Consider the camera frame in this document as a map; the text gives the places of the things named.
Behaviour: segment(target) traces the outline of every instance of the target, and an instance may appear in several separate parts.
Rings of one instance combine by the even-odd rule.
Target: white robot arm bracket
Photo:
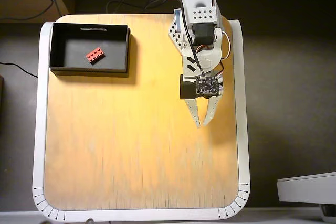
[[[182,55],[180,99],[184,99],[197,127],[200,126],[196,98],[208,99],[203,126],[215,115],[223,94],[223,78],[214,69],[222,59],[222,16],[216,0],[182,0],[181,9],[174,11],[169,36]],[[192,45],[188,43],[187,33]]]

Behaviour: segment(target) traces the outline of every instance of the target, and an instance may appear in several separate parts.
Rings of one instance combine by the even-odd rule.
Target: black tray
[[[128,76],[128,26],[54,23],[52,30],[50,69],[55,74]],[[86,55],[97,47],[105,57],[92,65]]]

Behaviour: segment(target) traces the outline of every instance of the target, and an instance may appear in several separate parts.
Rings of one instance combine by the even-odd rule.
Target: red lego brick
[[[101,50],[100,47],[97,47],[95,50],[92,52],[88,53],[86,55],[86,58],[91,64],[95,64],[98,60],[103,58],[105,56],[104,52]]]

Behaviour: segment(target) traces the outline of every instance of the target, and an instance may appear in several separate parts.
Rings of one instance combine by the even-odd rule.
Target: table
[[[225,219],[249,195],[242,32],[223,61],[224,94],[197,129],[179,99],[182,61],[170,14],[68,15],[63,23],[127,24],[130,75],[56,76],[52,23],[41,30],[33,175],[37,208],[60,221]],[[226,54],[228,44],[222,43]],[[200,118],[206,100],[198,101]]]

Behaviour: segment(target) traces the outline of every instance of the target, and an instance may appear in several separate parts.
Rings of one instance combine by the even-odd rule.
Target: dark floor
[[[141,0],[128,0],[141,4]],[[249,207],[278,207],[278,178],[336,171],[333,0],[217,0],[243,27],[250,154]],[[107,0],[76,0],[104,13]],[[154,13],[171,13],[164,3]],[[122,13],[141,9],[121,7]],[[41,25],[0,25],[0,61],[37,73]],[[35,210],[31,197],[37,81],[0,65],[0,210]]]

